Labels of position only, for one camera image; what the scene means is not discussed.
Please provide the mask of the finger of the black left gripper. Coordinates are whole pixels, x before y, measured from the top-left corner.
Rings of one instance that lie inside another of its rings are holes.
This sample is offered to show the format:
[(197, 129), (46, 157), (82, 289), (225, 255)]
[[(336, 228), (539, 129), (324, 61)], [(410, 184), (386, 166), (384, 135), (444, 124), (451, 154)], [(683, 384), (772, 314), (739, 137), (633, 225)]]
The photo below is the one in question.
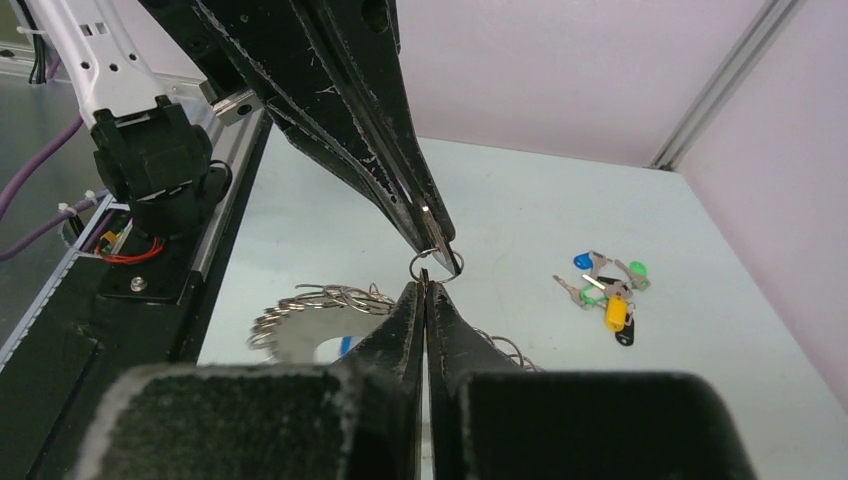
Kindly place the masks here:
[[(253, 92), (290, 143), (371, 201), (356, 160), (366, 143), (307, 38), (297, 1), (148, 1), (144, 7), (206, 76), (214, 100)], [(392, 8), (398, 57), (400, 35)]]
[(371, 164), (354, 163), (378, 203), (418, 256), (454, 274), (455, 229), (415, 135), (390, 2), (297, 1), (294, 11), (368, 147)]

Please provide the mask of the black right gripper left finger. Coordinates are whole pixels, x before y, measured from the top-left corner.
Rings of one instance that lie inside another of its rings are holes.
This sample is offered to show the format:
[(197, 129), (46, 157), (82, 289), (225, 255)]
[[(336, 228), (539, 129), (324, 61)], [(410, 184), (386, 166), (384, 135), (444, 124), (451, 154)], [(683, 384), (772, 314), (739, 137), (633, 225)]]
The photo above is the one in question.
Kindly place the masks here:
[(151, 364), (102, 396), (73, 479), (415, 479), (425, 288), (329, 365)]

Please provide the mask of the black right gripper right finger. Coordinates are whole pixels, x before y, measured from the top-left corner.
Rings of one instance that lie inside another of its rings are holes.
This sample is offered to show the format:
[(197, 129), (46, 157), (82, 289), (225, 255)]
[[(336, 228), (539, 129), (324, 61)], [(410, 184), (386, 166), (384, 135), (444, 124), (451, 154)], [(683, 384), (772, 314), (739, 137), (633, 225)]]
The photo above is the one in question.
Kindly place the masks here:
[(519, 367), (425, 289), (438, 479), (752, 479), (728, 409), (680, 372)]

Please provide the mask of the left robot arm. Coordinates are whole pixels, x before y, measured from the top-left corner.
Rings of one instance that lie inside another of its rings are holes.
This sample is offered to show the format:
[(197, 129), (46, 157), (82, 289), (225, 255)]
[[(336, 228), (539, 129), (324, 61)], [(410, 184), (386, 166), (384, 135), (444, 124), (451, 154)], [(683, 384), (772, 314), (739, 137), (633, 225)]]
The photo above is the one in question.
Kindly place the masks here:
[[(143, 59), (109, 1), (33, 1), (65, 62), (97, 170), (137, 229), (176, 239), (221, 195), (211, 143)], [(392, 1), (147, 1), (208, 80), (211, 104), (268, 113), (288, 141), (371, 201), (419, 255), (462, 271), (455, 229), (420, 150)]]

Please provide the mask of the blue key tag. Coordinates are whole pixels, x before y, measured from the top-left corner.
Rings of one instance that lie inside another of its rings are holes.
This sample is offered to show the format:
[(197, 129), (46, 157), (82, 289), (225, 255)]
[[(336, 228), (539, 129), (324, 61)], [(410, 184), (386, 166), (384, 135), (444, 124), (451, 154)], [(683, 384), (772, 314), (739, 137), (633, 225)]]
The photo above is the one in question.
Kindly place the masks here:
[(338, 358), (342, 359), (346, 356), (353, 348), (357, 346), (359, 341), (361, 340), (358, 336), (344, 336), (341, 338), (338, 349)]

